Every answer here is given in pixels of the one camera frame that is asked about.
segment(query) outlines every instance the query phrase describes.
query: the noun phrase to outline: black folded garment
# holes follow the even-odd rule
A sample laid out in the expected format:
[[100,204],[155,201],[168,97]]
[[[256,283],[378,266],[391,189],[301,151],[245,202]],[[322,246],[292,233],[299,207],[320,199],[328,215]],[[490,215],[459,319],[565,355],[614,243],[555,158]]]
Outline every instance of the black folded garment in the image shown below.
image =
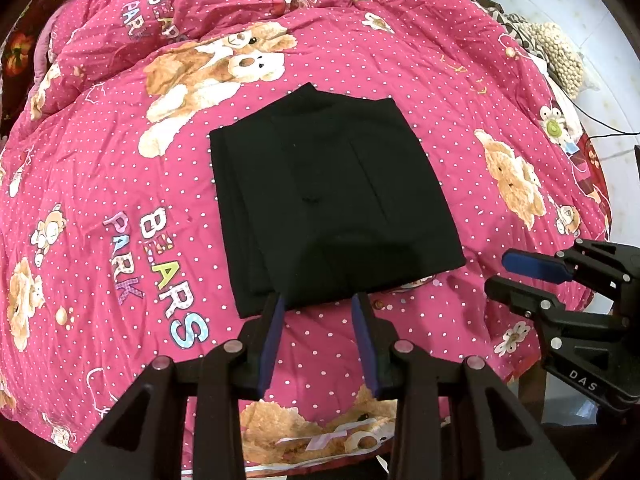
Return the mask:
[[210,134],[241,317],[385,290],[464,265],[438,179],[392,99],[306,84]]

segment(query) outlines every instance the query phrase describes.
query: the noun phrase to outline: wire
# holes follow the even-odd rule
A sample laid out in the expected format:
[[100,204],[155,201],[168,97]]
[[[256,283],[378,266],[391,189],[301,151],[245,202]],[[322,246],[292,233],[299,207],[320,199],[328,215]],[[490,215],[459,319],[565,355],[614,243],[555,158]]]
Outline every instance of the wire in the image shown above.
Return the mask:
[[559,88],[562,90],[562,92],[564,92],[564,95],[566,95],[566,97],[569,99],[569,101],[571,101],[574,106],[576,108],[578,108],[578,110],[580,110],[583,114],[585,114],[588,118],[590,118],[592,121],[596,121],[598,124],[602,124],[602,126],[608,128],[609,130],[614,130],[615,132],[618,132],[616,134],[607,134],[607,135],[592,135],[590,136],[589,134],[587,134],[587,136],[590,139],[602,139],[604,137],[622,137],[622,136],[627,136],[627,135],[640,135],[640,132],[623,132],[622,130],[619,130],[617,128],[614,128],[613,126],[609,126],[606,123],[603,123],[602,121],[596,119],[595,117],[591,117],[587,112],[585,112],[582,108],[580,108],[575,101],[573,101],[570,97],[569,94],[564,90],[564,88],[562,88],[562,85],[558,85]]

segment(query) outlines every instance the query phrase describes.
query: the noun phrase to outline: pink blanket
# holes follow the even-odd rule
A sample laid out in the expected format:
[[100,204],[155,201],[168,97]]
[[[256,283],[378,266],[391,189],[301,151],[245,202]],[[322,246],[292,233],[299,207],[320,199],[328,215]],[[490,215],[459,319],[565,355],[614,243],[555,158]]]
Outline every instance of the pink blanket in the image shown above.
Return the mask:
[[[468,0],[75,0],[0,157],[3,413],[77,450],[155,356],[239,333],[209,136],[309,81],[393,97],[460,232],[466,266],[373,295],[378,315],[433,356],[523,373],[536,334],[484,280],[507,248],[553,253],[608,220],[545,78],[503,32]],[[544,288],[570,309],[590,296]],[[379,449],[396,406],[362,383],[348,301],[288,312],[265,402],[241,403],[248,472]],[[192,406],[187,428],[186,472]]]

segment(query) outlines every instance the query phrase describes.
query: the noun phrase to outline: pink polka dot bedspread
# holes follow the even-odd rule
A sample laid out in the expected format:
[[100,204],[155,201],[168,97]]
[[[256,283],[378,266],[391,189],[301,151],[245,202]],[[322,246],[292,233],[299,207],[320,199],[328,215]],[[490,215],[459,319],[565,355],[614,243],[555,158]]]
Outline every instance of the pink polka dot bedspread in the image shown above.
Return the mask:
[[[507,248],[607,236],[582,131],[468,0],[74,0],[51,30],[54,63],[0,158],[0,406],[65,449],[156,355],[239,333],[209,137],[307,82],[395,99],[438,176],[466,265],[371,298],[433,356],[519,376],[535,332],[484,280]],[[590,298],[534,284],[570,309]],[[247,472],[376,452],[395,408],[363,387],[349,301],[290,311],[271,389],[240,405]],[[188,474],[192,405],[186,427]]]

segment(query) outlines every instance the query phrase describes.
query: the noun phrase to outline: orange flower print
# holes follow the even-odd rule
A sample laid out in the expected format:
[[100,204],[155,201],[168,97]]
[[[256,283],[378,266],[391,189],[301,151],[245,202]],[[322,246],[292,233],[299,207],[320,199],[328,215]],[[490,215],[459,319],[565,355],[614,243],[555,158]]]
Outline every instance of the orange flower print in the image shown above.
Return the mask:
[[22,32],[16,32],[8,43],[4,59],[4,73],[13,77],[27,68],[29,51],[33,46],[34,37],[25,36]]
[[600,167],[600,161],[596,157],[596,154],[593,153],[591,150],[589,150],[589,160],[596,168]]

